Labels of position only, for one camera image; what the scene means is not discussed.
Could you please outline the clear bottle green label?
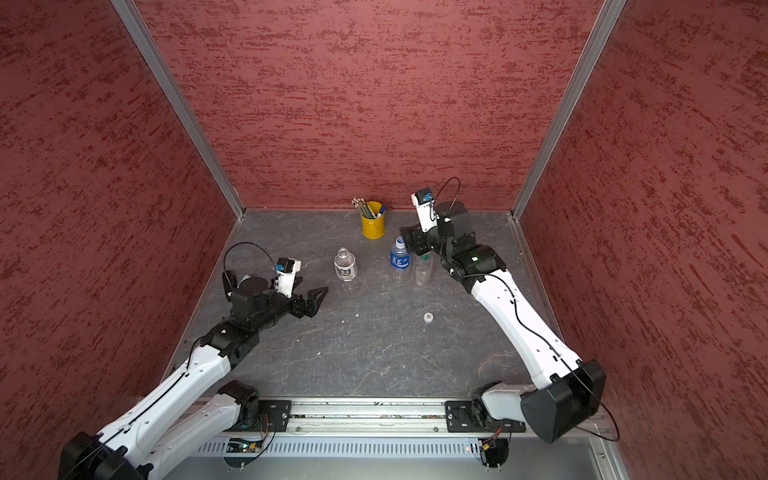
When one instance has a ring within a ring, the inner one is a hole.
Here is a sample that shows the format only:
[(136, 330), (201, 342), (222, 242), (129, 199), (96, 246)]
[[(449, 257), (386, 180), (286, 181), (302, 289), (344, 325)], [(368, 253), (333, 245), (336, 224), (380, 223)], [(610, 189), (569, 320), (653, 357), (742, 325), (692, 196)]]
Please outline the clear bottle green label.
[(429, 283), (433, 271), (433, 255), (427, 252), (421, 255), (415, 255), (412, 259), (414, 283), (417, 286), (424, 286)]

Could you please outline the clear bottle blue label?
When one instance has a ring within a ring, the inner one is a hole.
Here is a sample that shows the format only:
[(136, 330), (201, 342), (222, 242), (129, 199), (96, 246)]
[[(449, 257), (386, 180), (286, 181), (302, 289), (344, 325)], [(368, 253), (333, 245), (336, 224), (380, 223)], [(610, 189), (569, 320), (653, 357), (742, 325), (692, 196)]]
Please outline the clear bottle blue label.
[(410, 274), (411, 255), (404, 248), (397, 248), (395, 243), (390, 251), (390, 265), (392, 267), (393, 278), (396, 283), (404, 283)]

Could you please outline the small clear bottle white label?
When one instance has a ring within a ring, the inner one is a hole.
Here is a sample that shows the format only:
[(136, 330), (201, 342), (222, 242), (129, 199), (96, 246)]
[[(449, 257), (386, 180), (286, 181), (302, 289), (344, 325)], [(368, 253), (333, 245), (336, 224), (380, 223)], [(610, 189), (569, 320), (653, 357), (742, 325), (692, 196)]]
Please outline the small clear bottle white label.
[(357, 276), (356, 258), (345, 247), (338, 250), (334, 258), (334, 267), (337, 277), (343, 282), (351, 282)]

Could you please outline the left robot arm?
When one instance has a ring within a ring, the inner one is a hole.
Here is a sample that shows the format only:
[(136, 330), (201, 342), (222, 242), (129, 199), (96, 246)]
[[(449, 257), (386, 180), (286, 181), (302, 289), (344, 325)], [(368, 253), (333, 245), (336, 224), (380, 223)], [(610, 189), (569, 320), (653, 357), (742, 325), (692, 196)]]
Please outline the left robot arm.
[(187, 359), (152, 392), (97, 434), (76, 434), (62, 449), (61, 479), (163, 479), (214, 436), (233, 427), (277, 424), (260, 412), (255, 388), (233, 380), (191, 416), (186, 411), (226, 377), (259, 343), (262, 331), (283, 317), (315, 316), (326, 287), (296, 294), (301, 280), (226, 275), (231, 310), (194, 344)]

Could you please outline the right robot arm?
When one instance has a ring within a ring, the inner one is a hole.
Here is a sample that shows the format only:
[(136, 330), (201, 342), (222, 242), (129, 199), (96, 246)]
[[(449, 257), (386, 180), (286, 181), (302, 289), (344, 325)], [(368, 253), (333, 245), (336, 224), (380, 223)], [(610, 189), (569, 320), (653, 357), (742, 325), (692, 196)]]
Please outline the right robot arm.
[(477, 242), (461, 202), (438, 203), (428, 189), (411, 199), (419, 222), (400, 230), (407, 251), (439, 257), (450, 277), (493, 317), (531, 377), (528, 390), (504, 383), (483, 390), (481, 417), (522, 422), (541, 440), (553, 443), (595, 415), (607, 380), (602, 366), (584, 361), (550, 329), (501, 256)]

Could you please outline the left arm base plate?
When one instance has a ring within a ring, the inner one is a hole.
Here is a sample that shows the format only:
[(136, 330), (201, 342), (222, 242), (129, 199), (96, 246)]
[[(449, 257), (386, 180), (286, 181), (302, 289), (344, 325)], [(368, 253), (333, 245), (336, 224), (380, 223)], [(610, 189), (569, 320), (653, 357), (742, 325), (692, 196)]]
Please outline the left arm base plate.
[(285, 432), (293, 403), (284, 399), (249, 400), (240, 409), (230, 431)]

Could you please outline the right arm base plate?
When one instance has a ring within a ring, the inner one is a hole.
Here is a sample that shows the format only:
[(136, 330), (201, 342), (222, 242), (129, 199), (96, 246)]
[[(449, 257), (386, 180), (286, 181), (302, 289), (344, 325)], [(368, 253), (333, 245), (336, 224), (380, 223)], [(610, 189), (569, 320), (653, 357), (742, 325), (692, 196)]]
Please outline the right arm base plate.
[(447, 430), (450, 433), (525, 433), (526, 425), (514, 420), (493, 419), (478, 401), (446, 401)]

